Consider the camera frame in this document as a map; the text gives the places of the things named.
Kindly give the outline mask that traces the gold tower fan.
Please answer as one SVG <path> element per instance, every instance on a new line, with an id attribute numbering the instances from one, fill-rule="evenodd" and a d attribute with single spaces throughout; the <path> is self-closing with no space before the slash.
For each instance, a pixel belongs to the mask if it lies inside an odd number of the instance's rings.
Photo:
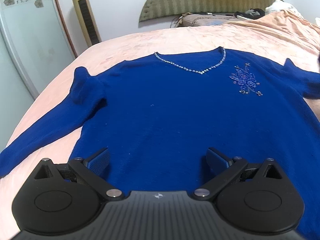
<path id="1" fill-rule="evenodd" d="M 72 0 L 80 28 L 89 47 L 101 42 L 89 0 Z"/>

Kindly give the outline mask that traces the frosted glass wardrobe door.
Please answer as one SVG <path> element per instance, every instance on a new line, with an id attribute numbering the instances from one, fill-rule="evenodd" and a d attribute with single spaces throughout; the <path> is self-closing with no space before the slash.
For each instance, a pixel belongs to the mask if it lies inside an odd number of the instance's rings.
<path id="1" fill-rule="evenodd" d="M 1 0 L 1 148 L 74 59 L 55 0 Z"/>

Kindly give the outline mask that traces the pink floral bed sheet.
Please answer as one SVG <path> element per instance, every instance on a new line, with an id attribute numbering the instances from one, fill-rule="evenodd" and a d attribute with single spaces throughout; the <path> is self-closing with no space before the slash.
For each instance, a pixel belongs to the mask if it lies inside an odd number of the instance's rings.
<path id="1" fill-rule="evenodd" d="M 219 46 L 252 52 L 279 64 L 290 58 L 297 67 L 319 73 L 319 26 L 290 11 L 273 12 L 258 20 L 125 35 L 88 48 L 68 65 L 27 110 L 7 146 L 67 96 L 76 67 L 84 66 L 91 75 L 97 75 L 123 60 L 134 60 L 154 52 L 181 54 L 209 51 Z M 76 129 L 35 151 L 1 178 L 1 239 L 11 239 L 19 232 L 11 205 L 33 168 L 44 157 L 56 163 L 66 162 L 80 132 L 81 128 Z"/>

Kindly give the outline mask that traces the blue beaded v-neck sweater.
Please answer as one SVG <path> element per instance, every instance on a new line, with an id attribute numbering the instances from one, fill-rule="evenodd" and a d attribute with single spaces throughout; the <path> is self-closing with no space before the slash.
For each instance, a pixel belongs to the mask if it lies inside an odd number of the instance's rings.
<path id="1" fill-rule="evenodd" d="M 193 191 L 216 174 L 205 152 L 253 163 L 274 158 L 304 200 L 299 232 L 319 239 L 319 74 L 222 47 L 155 53 L 91 76 L 74 71 L 66 98 L 1 152 L 6 176 L 27 156 L 81 129 L 71 157 L 97 162 L 124 192 Z"/>

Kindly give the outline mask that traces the black clothes pile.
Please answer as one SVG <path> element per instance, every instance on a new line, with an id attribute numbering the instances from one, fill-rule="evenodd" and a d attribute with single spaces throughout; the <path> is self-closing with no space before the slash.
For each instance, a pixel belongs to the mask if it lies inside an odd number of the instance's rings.
<path id="1" fill-rule="evenodd" d="M 257 20 L 261 17 L 265 16 L 265 12 L 263 11 L 263 9 L 260 8 L 255 8 L 255 9 L 249 9 L 246 12 L 235 12 L 234 16 L 236 18 L 246 18 L 246 19 L 250 19 L 250 20 Z"/>

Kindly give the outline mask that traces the white quilt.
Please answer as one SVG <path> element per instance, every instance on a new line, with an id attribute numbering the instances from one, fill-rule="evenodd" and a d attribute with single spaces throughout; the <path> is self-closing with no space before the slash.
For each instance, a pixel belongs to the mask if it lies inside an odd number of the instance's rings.
<path id="1" fill-rule="evenodd" d="M 265 14 L 270 14 L 272 12 L 280 12 L 282 10 L 290 11 L 300 18 L 304 18 L 303 15 L 291 4 L 283 2 L 282 0 L 275 0 L 269 7 L 265 8 Z"/>

